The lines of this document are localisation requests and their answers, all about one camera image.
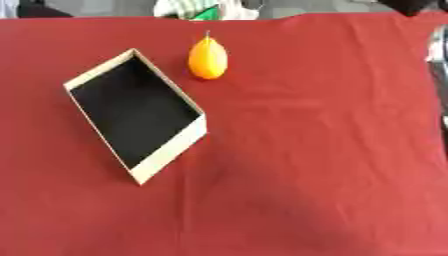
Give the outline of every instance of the cardboard box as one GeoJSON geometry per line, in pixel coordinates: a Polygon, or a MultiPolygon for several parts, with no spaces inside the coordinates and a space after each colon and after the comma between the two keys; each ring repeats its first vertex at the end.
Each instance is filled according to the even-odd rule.
{"type": "Polygon", "coordinates": [[[207,132],[204,111],[136,49],[64,87],[139,184],[207,132]]]}

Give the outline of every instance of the dark object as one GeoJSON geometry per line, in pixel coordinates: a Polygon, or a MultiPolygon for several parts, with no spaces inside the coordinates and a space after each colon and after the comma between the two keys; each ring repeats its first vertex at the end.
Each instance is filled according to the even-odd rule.
{"type": "Polygon", "coordinates": [[[129,169],[199,116],[137,57],[71,93],[129,169]]]}
{"type": "Polygon", "coordinates": [[[242,0],[241,3],[245,8],[252,10],[260,10],[266,4],[265,0],[242,0]]]}
{"type": "Polygon", "coordinates": [[[17,8],[19,18],[57,18],[73,17],[72,15],[45,6],[45,1],[36,0],[34,2],[21,1],[17,8]]]}
{"type": "Polygon", "coordinates": [[[406,16],[414,16],[435,0],[379,0],[406,16]]]}
{"type": "Polygon", "coordinates": [[[448,2],[447,0],[439,0],[439,8],[448,12],[448,2]]]}

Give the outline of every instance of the green object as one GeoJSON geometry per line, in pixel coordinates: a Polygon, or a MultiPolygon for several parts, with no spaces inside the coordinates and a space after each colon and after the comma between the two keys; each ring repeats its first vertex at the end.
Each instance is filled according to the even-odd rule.
{"type": "Polygon", "coordinates": [[[219,5],[212,6],[196,16],[192,20],[220,20],[219,5]]]}

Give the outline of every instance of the background object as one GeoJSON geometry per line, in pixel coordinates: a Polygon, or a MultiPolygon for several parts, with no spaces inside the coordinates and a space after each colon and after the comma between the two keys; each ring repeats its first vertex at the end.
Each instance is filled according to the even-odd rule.
{"type": "Polygon", "coordinates": [[[406,16],[414,16],[435,0],[379,0],[406,16]]]}
{"type": "Polygon", "coordinates": [[[16,18],[19,0],[0,0],[0,18],[16,18]]]}

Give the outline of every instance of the table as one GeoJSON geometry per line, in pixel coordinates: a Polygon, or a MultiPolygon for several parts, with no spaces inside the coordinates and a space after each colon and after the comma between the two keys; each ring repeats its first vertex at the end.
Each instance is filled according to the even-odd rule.
{"type": "Polygon", "coordinates": [[[444,255],[448,172],[424,57],[443,14],[191,23],[1,20],[0,255],[444,255]],[[199,81],[186,53],[229,51],[199,81]],[[209,134],[143,187],[62,83],[135,47],[209,134]]]}

